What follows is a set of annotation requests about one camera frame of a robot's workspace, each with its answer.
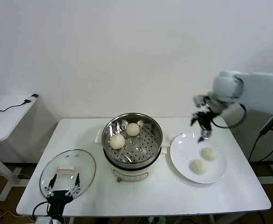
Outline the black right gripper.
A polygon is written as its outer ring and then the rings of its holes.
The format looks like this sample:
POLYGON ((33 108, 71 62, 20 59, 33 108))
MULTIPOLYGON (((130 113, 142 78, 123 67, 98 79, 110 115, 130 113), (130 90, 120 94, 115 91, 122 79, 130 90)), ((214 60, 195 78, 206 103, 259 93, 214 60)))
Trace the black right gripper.
POLYGON ((192 114, 190 126, 193 126, 195 122, 198 122, 201 129, 200 137, 198 138, 198 143, 211 137, 212 127, 211 122, 213 120, 212 112, 196 112, 192 114))

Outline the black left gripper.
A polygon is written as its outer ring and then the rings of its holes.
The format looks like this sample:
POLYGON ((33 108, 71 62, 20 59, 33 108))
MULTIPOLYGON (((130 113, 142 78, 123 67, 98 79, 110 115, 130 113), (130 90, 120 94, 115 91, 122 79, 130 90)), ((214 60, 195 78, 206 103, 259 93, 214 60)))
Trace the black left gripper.
POLYGON ((72 202, 73 198, 78 197, 81 191, 80 175, 77 174, 74 186, 68 191, 67 190, 54 191, 56 179, 57 174, 53 176, 48 186, 44 187, 45 197, 47 198, 47 202, 50 204, 48 216, 53 219, 62 219, 62 215, 66 204, 72 202))

